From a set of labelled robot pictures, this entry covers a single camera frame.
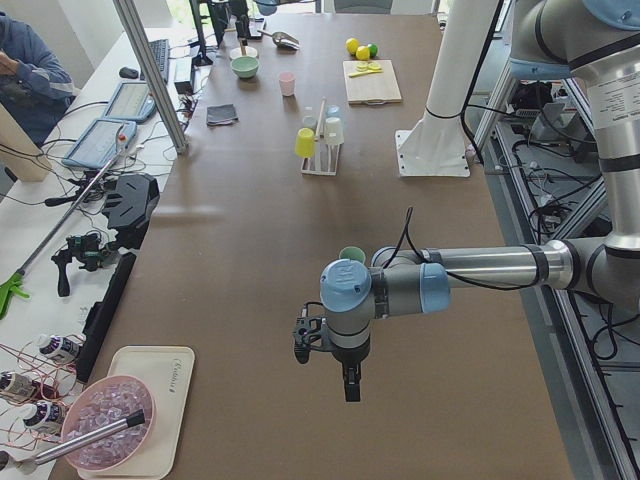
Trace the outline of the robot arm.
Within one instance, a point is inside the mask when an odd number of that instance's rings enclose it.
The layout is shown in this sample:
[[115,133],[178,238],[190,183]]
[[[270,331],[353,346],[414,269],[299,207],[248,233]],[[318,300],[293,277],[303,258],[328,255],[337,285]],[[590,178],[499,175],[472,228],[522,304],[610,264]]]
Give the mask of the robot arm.
[[277,12],[282,5],[297,4],[297,1],[257,0],[257,1],[205,1],[209,18],[218,43],[222,42],[225,30],[230,26],[230,19],[249,16],[249,4],[255,4],[263,16],[269,16]]
[[543,245],[379,250],[370,264],[340,259],[320,277],[323,313],[302,313],[293,351],[340,362],[345,397],[360,398],[361,364],[378,318],[446,309],[458,286],[547,285],[639,307],[639,5],[635,1],[520,1],[512,63],[524,79],[582,80],[591,107],[611,232]]

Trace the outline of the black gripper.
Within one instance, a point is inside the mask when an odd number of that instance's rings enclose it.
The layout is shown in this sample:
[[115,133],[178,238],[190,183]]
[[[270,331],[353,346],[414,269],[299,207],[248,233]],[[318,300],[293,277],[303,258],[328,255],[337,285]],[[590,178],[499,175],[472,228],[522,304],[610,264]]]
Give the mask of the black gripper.
[[294,355],[300,364],[309,361],[311,351],[331,353],[342,364],[344,394],[346,402],[360,402],[361,362],[369,352],[369,342],[346,348],[335,343],[326,319],[322,317],[301,316],[296,320],[293,329]]
[[247,15],[240,15],[236,17],[236,34],[239,39],[249,39],[250,38],[250,29],[249,29],[250,21]]

